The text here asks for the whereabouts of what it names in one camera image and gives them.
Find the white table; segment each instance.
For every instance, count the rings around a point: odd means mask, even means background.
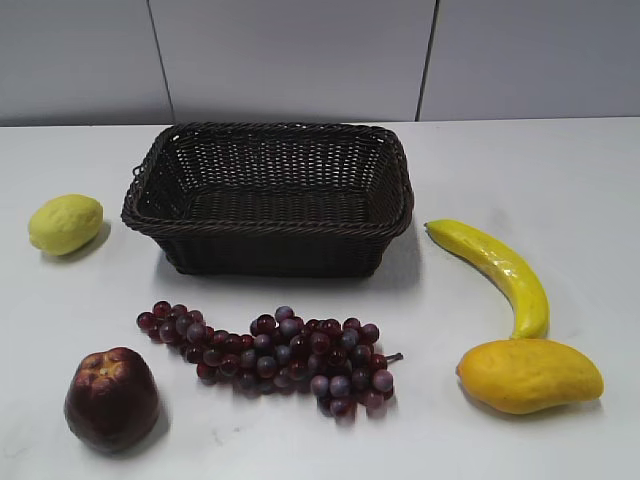
[[[0,129],[0,478],[635,478],[640,119],[384,126],[406,149],[414,224],[371,279],[301,282],[182,276],[122,224],[131,169],[162,127]],[[27,221],[70,192],[102,202],[110,235],[77,261],[47,260],[29,245]],[[551,338],[601,369],[600,402],[512,418],[465,399],[459,358],[507,337],[513,317],[493,285],[426,236],[422,224],[441,217],[498,236],[530,262],[550,299]],[[280,304],[306,318],[376,322],[386,351],[406,357],[392,367],[397,403],[384,419],[361,408],[342,425],[307,396],[249,400],[205,387],[136,328],[159,299],[241,333]],[[169,428],[108,459],[69,432],[62,404],[80,359],[120,345],[150,365]]]

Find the banana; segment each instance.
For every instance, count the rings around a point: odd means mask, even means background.
[[[542,338],[549,329],[549,302],[527,262],[486,233],[456,220],[425,224],[431,239],[488,276],[504,293],[515,314],[512,339]]]

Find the apple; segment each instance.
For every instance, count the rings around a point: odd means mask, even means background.
[[[126,347],[87,355],[64,402],[71,431],[105,453],[124,450],[142,440],[159,412],[151,370],[137,352]]]

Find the lemon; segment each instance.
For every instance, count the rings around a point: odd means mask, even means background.
[[[93,239],[102,225],[102,205],[70,194],[45,203],[29,220],[29,241],[49,255],[66,255]]]

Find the brown wicker basket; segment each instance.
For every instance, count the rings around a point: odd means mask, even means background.
[[[122,220],[181,273],[353,277],[375,271],[412,210],[390,130],[197,123],[156,138]]]

